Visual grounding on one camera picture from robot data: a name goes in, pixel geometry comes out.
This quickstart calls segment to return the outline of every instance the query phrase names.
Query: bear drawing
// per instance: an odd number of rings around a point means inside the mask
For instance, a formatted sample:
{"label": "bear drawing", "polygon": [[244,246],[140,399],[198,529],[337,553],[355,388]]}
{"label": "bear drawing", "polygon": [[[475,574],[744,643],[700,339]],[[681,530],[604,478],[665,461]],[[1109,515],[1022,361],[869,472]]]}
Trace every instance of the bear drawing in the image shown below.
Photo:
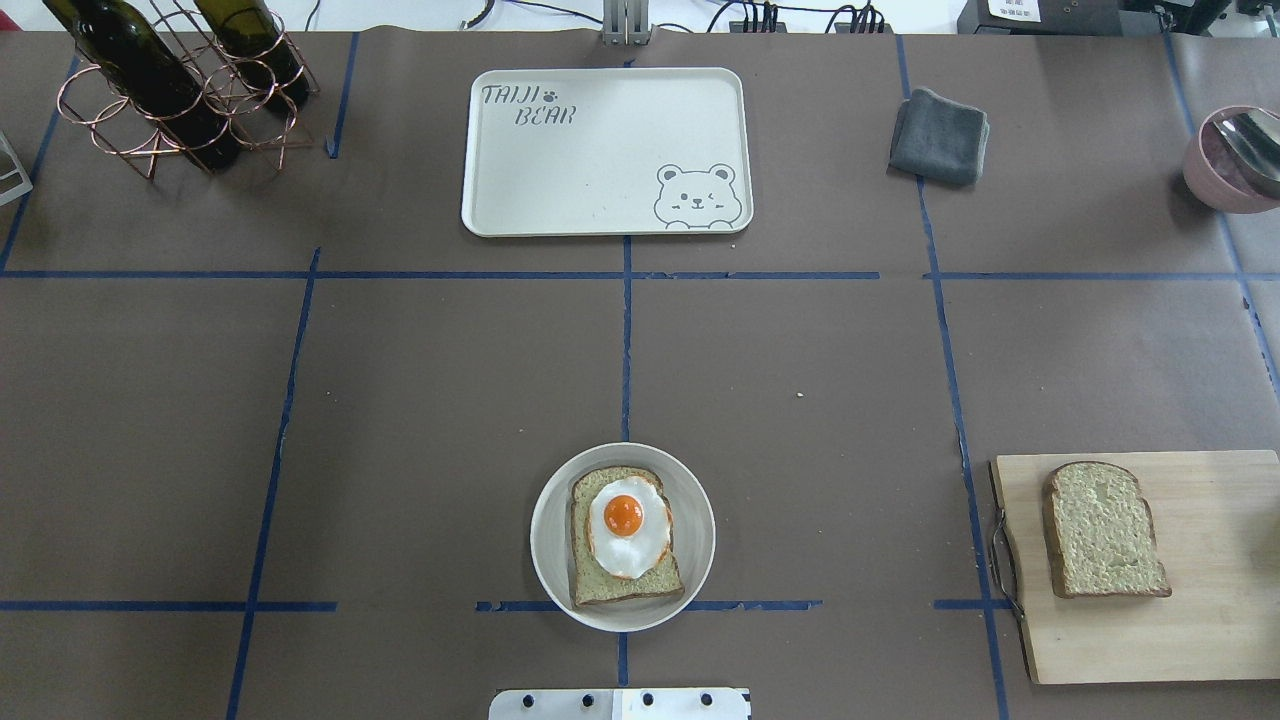
{"label": "bear drawing", "polygon": [[733,168],[724,164],[689,172],[663,165],[658,168],[662,191],[653,211],[668,228],[727,228],[742,214],[733,178]]}

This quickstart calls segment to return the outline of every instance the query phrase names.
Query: folded cloth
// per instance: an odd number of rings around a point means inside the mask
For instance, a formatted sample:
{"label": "folded cloth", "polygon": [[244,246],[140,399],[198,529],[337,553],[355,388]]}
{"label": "folded cloth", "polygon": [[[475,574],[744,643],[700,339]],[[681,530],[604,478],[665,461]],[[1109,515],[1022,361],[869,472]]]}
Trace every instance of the folded cloth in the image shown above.
{"label": "folded cloth", "polygon": [[973,184],[982,177],[989,132],[987,113],[918,87],[897,109],[888,164],[951,184]]}

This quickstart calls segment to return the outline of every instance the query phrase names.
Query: egg yolk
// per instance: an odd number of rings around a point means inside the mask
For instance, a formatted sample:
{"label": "egg yolk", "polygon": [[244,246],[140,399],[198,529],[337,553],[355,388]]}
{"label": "egg yolk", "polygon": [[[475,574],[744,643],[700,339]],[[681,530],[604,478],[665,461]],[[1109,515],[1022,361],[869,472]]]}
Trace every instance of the egg yolk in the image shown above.
{"label": "egg yolk", "polygon": [[644,524],[644,509],[630,495],[620,495],[604,506],[604,525],[620,538],[631,537]]}

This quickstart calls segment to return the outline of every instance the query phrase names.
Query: toast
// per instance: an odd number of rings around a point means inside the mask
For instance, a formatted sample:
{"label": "toast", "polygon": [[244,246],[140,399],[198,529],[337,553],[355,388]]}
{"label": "toast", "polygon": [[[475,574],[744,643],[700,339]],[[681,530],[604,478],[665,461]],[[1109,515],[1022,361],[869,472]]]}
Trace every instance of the toast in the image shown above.
{"label": "toast", "polygon": [[1138,478],[1108,462],[1069,462],[1044,484],[1053,594],[1169,597],[1151,506]]}
{"label": "toast", "polygon": [[[635,579],[611,575],[591,555],[589,529],[591,501],[607,484],[630,475],[639,475],[654,483],[662,495],[662,480],[649,470],[640,468],[602,468],[593,470],[573,483],[570,501],[570,536],[573,555],[572,592],[573,606],[620,602],[636,597],[664,597],[685,592],[680,579],[680,566],[676,564],[676,529],[672,527],[671,551],[666,552],[658,564]],[[662,496],[667,509],[671,502]]]}

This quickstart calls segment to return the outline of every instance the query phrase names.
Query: egg white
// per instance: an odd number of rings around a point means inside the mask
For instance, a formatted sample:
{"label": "egg white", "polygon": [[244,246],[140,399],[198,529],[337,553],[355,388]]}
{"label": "egg white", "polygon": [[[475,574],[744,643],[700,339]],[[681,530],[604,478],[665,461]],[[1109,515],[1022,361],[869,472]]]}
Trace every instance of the egg white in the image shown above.
{"label": "egg white", "polygon": [[[644,519],[640,529],[618,537],[604,521],[604,509],[620,495],[630,495],[640,503]],[[630,475],[604,486],[591,500],[588,523],[588,544],[591,556],[611,575],[635,579],[652,570],[671,551],[671,510],[657,486],[640,475]]]}

